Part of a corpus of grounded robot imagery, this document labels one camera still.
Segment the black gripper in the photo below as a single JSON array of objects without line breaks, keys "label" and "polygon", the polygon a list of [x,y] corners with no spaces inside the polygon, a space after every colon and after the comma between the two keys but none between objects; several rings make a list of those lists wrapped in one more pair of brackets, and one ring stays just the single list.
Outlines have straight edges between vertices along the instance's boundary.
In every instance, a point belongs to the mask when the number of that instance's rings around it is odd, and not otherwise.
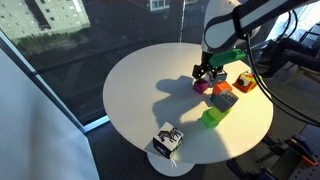
[{"label": "black gripper", "polygon": [[[213,71],[222,71],[223,70],[223,66],[213,68],[209,64],[209,60],[213,55],[214,55],[213,53],[208,53],[205,51],[202,52],[201,64],[193,66],[193,77],[196,80],[199,80],[204,74],[206,74],[207,72],[209,72],[211,70],[213,70]],[[209,73],[209,86],[210,87],[213,87],[218,81],[219,81],[219,79],[216,77],[215,74]]]}]

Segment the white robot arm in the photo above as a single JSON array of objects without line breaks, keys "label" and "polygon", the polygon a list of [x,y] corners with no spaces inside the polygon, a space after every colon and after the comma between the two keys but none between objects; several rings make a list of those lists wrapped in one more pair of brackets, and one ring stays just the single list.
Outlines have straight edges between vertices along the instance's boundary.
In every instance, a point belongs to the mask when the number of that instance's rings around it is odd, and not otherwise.
[{"label": "white robot arm", "polygon": [[208,71],[244,57],[232,47],[254,36],[264,23],[318,0],[210,0],[205,12],[201,64],[193,67],[199,80]]}]

